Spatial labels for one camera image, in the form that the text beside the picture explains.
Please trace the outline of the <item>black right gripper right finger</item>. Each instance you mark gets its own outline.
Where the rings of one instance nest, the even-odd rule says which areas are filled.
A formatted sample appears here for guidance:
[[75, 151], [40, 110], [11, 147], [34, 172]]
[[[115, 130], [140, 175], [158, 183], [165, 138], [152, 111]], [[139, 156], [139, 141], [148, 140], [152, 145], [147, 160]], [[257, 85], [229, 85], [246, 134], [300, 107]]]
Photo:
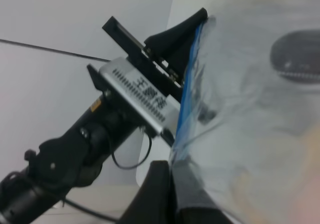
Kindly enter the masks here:
[[204, 189], [198, 168], [190, 160], [171, 165], [175, 199], [174, 220], [177, 224], [231, 224]]

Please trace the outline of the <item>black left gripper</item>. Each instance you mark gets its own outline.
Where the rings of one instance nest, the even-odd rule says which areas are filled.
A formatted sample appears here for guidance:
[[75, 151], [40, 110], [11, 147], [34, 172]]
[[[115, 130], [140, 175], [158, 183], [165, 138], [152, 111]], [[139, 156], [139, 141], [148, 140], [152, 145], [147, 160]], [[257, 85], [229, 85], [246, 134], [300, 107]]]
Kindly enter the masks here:
[[[128, 61], [162, 94], [171, 95], [175, 100], [181, 102], [182, 89], [161, 73], [153, 61], [178, 84], [182, 84], [196, 30], [207, 20], [207, 17], [207, 10], [201, 8], [180, 24], [148, 37], [144, 41], [145, 49], [113, 16], [103, 25], [102, 29], [128, 54]], [[153, 61], [143, 54], [143, 50]]]

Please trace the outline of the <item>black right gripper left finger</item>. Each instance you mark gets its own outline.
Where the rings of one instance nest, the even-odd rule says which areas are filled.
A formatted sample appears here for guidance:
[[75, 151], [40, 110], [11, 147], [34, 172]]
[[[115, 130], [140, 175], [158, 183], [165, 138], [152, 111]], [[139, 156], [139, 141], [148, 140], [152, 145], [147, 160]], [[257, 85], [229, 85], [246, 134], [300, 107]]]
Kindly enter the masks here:
[[173, 224], [171, 174], [167, 161], [153, 161], [135, 198], [119, 224]]

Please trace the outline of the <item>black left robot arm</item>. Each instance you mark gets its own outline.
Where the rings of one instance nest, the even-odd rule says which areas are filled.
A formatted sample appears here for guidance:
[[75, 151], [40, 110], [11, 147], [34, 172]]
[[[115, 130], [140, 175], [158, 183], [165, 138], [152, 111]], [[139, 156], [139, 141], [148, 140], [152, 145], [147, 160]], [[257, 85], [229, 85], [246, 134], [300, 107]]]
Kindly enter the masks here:
[[136, 130], [150, 140], [174, 143], [179, 111], [168, 101], [181, 101], [190, 50], [207, 10], [139, 43], [114, 17], [103, 30], [127, 53], [100, 69], [87, 69], [101, 96], [59, 138], [39, 151], [28, 150], [27, 167], [9, 173], [0, 184], [0, 221], [29, 224], [73, 188], [87, 187], [104, 161]]

